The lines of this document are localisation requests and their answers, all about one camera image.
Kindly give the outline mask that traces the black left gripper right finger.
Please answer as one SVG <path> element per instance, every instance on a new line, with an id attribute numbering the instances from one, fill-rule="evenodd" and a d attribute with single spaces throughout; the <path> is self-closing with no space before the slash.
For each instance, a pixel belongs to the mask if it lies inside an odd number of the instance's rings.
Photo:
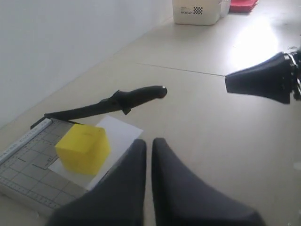
<path id="1" fill-rule="evenodd" d="M 264 226 L 253 208 L 193 173 L 164 138 L 152 142 L 151 182 L 158 226 Z"/>

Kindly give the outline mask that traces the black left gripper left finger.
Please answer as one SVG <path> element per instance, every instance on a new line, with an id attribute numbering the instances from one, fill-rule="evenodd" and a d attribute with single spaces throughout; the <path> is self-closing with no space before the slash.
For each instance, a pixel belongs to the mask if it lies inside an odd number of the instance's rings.
<path id="1" fill-rule="evenodd" d="M 47 225 L 142 226 L 146 150 L 136 139 L 91 191 L 55 210 Z"/>

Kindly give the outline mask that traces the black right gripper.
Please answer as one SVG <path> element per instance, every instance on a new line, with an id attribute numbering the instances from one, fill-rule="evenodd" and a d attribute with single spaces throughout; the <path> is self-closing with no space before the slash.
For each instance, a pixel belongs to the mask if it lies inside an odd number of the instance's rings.
<path id="1" fill-rule="evenodd" d="M 280 52 L 263 63 L 225 77 L 228 93 L 265 97 L 290 104 L 290 94 L 301 100 L 301 48 Z"/>

